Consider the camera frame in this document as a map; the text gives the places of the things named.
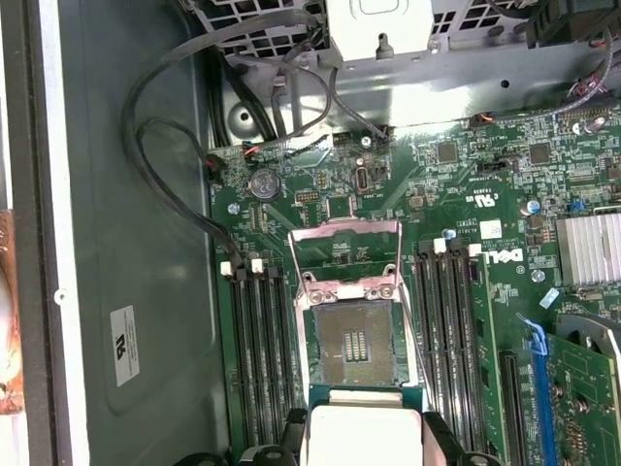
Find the screw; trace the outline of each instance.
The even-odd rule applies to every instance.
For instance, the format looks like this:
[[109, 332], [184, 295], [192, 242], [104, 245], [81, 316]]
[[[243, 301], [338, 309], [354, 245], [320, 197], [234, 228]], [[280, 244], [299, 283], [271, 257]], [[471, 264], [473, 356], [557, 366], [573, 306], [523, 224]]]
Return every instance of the screw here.
[[321, 304], [323, 302], [323, 292], [316, 289], [309, 293], [309, 301], [311, 304]]
[[236, 216], [240, 212], [240, 205], [237, 202], [229, 204], [228, 211], [232, 216]]
[[392, 284], [383, 284], [379, 287], [379, 296], [384, 299], [390, 299], [394, 291], [395, 287]]
[[438, 41], [431, 41], [429, 43], [429, 51], [435, 55], [436, 53], [438, 53], [440, 51], [440, 42]]
[[545, 280], [545, 272], [542, 270], [534, 270], [531, 274], [531, 280], [535, 283], [541, 283]]
[[360, 146], [362, 146], [365, 149], [370, 148], [372, 143], [373, 141], [371, 140], [369, 136], [363, 136], [362, 139], [360, 140]]

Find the dimm slot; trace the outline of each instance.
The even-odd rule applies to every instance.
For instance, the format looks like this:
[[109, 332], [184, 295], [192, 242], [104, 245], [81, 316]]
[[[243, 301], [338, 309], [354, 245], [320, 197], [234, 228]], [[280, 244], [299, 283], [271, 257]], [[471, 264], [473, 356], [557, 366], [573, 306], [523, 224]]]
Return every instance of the dimm slot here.
[[265, 413], [266, 403], [263, 387], [265, 386], [265, 374], [261, 363], [261, 340], [259, 335], [259, 329], [261, 328], [260, 313], [258, 306], [256, 306], [256, 291], [254, 289], [254, 280], [248, 280], [243, 282], [244, 285], [244, 298], [245, 298], [245, 319], [247, 320], [246, 332], [250, 341], [250, 355], [249, 359], [252, 365], [253, 378], [253, 391], [254, 402], [256, 403], [256, 423], [259, 435], [260, 445], [264, 444], [267, 440], [268, 433], [266, 432], [265, 425]]
[[451, 427], [455, 428], [455, 414], [453, 411], [453, 392], [451, 389], [448, 359], [448, 340], [441, 325], [441, 290], [440, 279], [436, 264], [436, 257], [431, 255], [424, 260], [424, 281], [426, 310], [430, 318], [438, 325], [438, 345], [434, 348], [437, 355], [438, 367], [438, 409]]
[[242, 417], [244, 422], [245, 444], [258, 445], [259, 433], [256, 425], [256, 405], [253, 396], [252, 362], [249, 357], [250, 349], [246, 334], [244, 316], [244, 283], [243, 280], [231, 282], [231, 296], [233, 296], [233, 320], [235, 328], [236, 353], [238, 360], [238, 384], [242, 402]]
[[464, 354], [464, 371], [466, 375], [468, 408], [470, 409], [471, 451], [482, 451], [485, 447], [483, 434], [483, 409], [481, 402], [481, 378], [476, 355], [476, 340], [474, 336], [474, 310], [470, 293], [470, 268], [467, 252], [456, 251], [452, 254], [452, 264], [457, 289], [458, 307], [456, 308], [459, 320], [461, 348]]
[[268, 277], [270, 279], [271, 289], [274, 291], [274, 303], [276, 306], [276, 322], [278, 327], [278, 355], [281, 367], [281, 384], [282, 384], [282, 403], [281, 415], [286, 418], [289, 410], [293, 408], [295, 391], [294, 391], [294, 374], [293, 364], [291, 362], [291, 337], [289, 315], [287, 312], [286, 298], [284, 295], [283, 273], [279, 267], [270, 267], [268, 269]]
[[435, 348], [438, 346], [438, 328], [435, 323], [435, 319], [429, 315], [427, 306], [427, 294], [425, 293], [425, 272], [423, 269], [423, 263], [420, 259], [416, 260], [413, 268], [414, 273], [414, 291], [416, 295], [417, 309], [420, 310], [420, 323], [422, 327], [422, 343], [423, 343], [423, 364], [426, 366], [423, 368], [425, 371], [426, 381], [431, 386], [432, 403], [434, 409], [439, 409], [441, 404], [441, 382], [438, 377], [438, 371], [440, 367], [436, 361]]
[[528, 464], [526, 451], [526, 424], [522, 410], [517, 355], [513, 351], [500, 351], [503, 406], [507, 427], [508, 457], [511, 466]]
[[447, 254], [438, 256], [438, 274], [441, 283], [442, 327], [447, 339], [447, 358], [451, 378], [451, 402], [453, 403], [455, 435], [470, 450], [472, 444], [470, 432], [469, 401], [466, 391], [466, 373], [463, 363], [463, 348], [460, 342], [460, 325], [457, 316], [457, 290], [452, 263]]
[[269, 412], [266, 416], [270, 417], [269, 429], [270, 440], [268, 443], [276, 444], [279, 440], [279, 431], [283, 426], [283, 420], [280, 418], [279, 399], [280, 399], [280, 386], [278, 381], [280, 379], [278, 375], [277, 362], [275, 361], [275, 328], [274, 328], [274, 310], [272, 308], [272, 301], [270, 299], [270, 287], [269, 283], [261, 276], [256, 280], [257, 288], [260, 293], [261, 300], [261, 314], [263, 319], [262, 340], [264, 343], [265, 354], [265, 370], [267, 375], [267, 383], [265, 390], [267, 391], [267, 399], [269, 400]]

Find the gray metal panel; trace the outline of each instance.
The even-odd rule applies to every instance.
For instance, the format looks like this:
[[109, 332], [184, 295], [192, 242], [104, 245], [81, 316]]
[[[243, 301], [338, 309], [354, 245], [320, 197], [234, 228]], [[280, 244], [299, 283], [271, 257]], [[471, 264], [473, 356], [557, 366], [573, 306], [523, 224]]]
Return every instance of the gray metal panel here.
[[[344, 102], [376, 124], [404, 126], [470, 117], [480, 112], [504, 111], [524, 106], [557, 105], [569, 90], [569, 83], [586, 76], [604, 58], [585, 44], [528, 50], [526, 45], [489, 43], [484, 49], [449, 50], [442, 44], [438, 53], [396, 56], [390, 60], [367, 60], [339, 72], [337, 90]], [[330, 50], [302, 56], [313, 71], [328, 79]], [[248, 85], [269, 108], [274, 67], [250, 67]], [[611, 79], [613, 88], [616, 80]], [[508, 81], [508, 87], [502, 81]], [[280, 100], [285, 124], [293, 127], [293, 114], [307, 122], [323, 109], [325, 98], [319, 86], [306, 76], [289, 77], [291, 94]], [[229, 89], [225, 92], [226, 115], [239, 104]], [[317, 128], [339, 131], [356, 123], [333, 105], [329, 117]]]
[[[149, 192], [127, 165], [119, 135], [126, 91], [152, 59], [184, 39], [182, 26], [160, 2], [68, 0], [59, 9], [82, 327], [64, 344], [67, 353], [82, 341], [91, 464], [170, 466], [191, 452], [224, 451], [224, 380], [205, 237]], [[206, 127], [188, 65], [147, 90], [144, 115]], [[180, 135], [169, 140], [164, 132], [147, 137], [149, 157], [201, 209], [196, 157]], [[63, 234], [62, 225], [55, 229]], [[140, 374], [117, 387], [110, 312], [128, 305]]]

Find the pcie slot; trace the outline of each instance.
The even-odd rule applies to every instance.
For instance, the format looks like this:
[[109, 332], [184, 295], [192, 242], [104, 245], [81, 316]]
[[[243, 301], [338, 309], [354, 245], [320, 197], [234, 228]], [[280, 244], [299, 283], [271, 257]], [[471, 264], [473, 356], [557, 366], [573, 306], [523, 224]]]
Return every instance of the pcie slot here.
[[533, 355], [533, 372], [535, 375], [535, 397], [539, 413], [539, 431], [543, 449], [544, 466], [557, 466], [556, 444], [554, 442], [554, 424], [552, 405], [550, 403], [549, 378], [547, 375], [546, 356]]
[[513, 351], [501, 351], [501, 383], [503, 386], [503, 406], [507, 426], [508, 457], [511, 466], [528, 464], [526, 451], [526, 424], [520, 396], [517, 356]]
[[543, 328], [523, 316], [520, 319], [533, 333], [529, 348], [533, 354], [533, 374], [535, 377], [535, 399], [539, 414], [539, 433], [543, 450], [543, 465], [557, 466], [556, 442], [554, 440], [554, 418], [550, 400], [550, 384], [547, 374], [547, 337]]

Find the white slot latch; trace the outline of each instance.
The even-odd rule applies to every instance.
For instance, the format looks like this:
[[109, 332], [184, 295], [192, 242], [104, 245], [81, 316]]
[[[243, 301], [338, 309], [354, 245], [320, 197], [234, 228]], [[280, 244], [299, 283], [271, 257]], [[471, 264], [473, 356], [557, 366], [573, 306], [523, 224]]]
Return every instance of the white slot latch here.
[[483, 253], [481, 244], [468, 245], [468, 257], [477, 257], [481, 253]]
[[220, 274], [224, 277], [233, 277], [233, 266], [230, 262], [220, 262]]
[[251, 269], [253, 274], [263, 274], [263, 259], [252, 259]]
[[446, 240], [444, 238], [436, 238], [434, 240], [434, 252], [436, 254], [444, 254], [446, 252]]

